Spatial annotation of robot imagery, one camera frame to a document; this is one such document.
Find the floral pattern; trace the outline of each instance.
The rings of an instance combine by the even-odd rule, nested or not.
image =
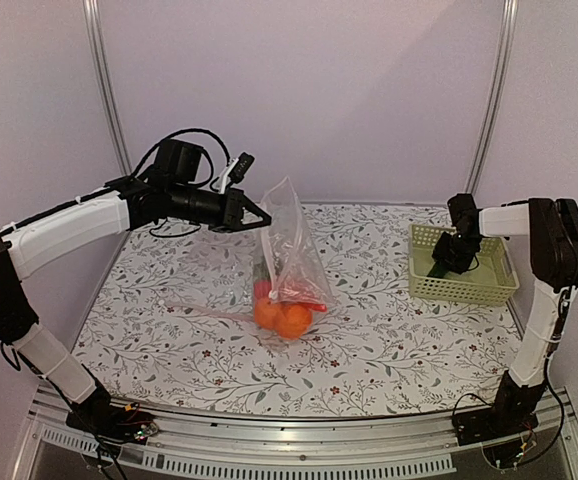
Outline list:
[[[224,412],[368,416],[445,410],[466,392],[491,399],[520,344],[507,308],[408,294],[409,224],[447,225],[446,209],[305,214],[337,304],[300,340],[274,342],[250,321],[254,234],[142,229],[74,354],[117,396]]]

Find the orange fruit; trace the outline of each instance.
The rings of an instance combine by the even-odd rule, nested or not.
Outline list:
[[[275,330],[285,340],[295,340],[307,331],[313,316],[311,310],[302,305],[288,305],[283,308],[284,315],[276,319]]]
[[[276,317],[282,314],[282,305],[272,303],[269,298],[261,298],[256,301],[253,309],[253,319],[262,328],[273,330]]]

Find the clear plastic bag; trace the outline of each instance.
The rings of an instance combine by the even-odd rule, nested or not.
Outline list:
[[[260,206],[273,221],[258,232],[254,252],[254,320],[294,340],[327,312],[333,295],[289,178],[265,193]]]

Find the vertical metal post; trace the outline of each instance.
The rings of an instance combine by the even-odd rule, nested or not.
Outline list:
[[[467,193],[475,194],[478,189],[478,182],[482,175],[487,151],[489,150],[489,144],[491,143],[491,137],[493,136],[493,128],[496,123],[496,116],[498,115],[505,76],[507,74],[507,66],[511,56],[511,45],[513,43],[513,33],[516,27],[517,10],[518,0],[505,0],[493,82],[491,83],[491,91],[489,92],[487,112],[480,130],[476,156],[471,165],[471,171],[465,187]]]
[[[102,97],[102,105],[109,125],[109,133],[113,143],[114,150],[120,171],[123,175],[131,173],[131,162],[127,153],[127,145],[122,134],[120,117],[116,107],[116,101],[111,87],[111,77],[109,75],[109,66],[105,55],[105,47],[102,40],[102,28],[100,26],[100,14],[98,11],[97,0],[83,0],[85,9],[85,21],[87,23],[87,34],[89,35],[89,44],[91,46],[91,55],[96,70],[98,88]]]

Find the plastic basket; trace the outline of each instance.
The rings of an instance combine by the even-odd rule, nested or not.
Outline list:
[[[505,243],[500,238],[483,238],[476,255],[478,268],[462,275],[429,278],[434,265],[431,257],[442,232],[450,228],[428,225],[409,226],[409,294],[412,297],[500,306],[518,289],[518,276]]]

